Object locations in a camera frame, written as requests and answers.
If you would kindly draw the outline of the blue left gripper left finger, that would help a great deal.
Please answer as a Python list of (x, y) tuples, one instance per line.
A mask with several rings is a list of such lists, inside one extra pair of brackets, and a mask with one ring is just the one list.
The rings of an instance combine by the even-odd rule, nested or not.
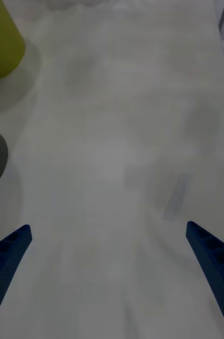
[(31, 242), (29, 225), (23, 225), (0, 241), (0, 306)]

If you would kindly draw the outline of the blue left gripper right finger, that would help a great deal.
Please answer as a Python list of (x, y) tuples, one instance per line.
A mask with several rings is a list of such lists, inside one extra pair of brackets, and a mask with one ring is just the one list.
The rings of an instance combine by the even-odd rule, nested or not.
[(224, 317), (224, 242), (193, 221), (187, 223), (186, 238)]

